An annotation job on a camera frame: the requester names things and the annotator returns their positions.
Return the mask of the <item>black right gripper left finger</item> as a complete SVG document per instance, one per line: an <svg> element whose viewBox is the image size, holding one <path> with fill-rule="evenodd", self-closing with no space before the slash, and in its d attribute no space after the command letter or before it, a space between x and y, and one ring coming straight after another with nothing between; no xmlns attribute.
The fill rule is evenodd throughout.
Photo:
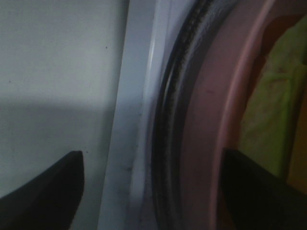
<svg viewBox="0 0 307 230"><path fill-rule="evenodd" d="M68 230L84 192L82 151L71 151L0 199L2 230Z"/></svg>

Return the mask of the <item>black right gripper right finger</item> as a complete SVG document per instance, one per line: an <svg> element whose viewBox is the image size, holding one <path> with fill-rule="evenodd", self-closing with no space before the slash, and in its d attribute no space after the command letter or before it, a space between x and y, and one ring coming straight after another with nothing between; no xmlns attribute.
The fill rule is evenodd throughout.
<svg viewBox="0 0 307 230"><path fill-rule="evenodd" d="M307 196L236 149L226 149L221 187L238 230L305 230Z"/></svg>

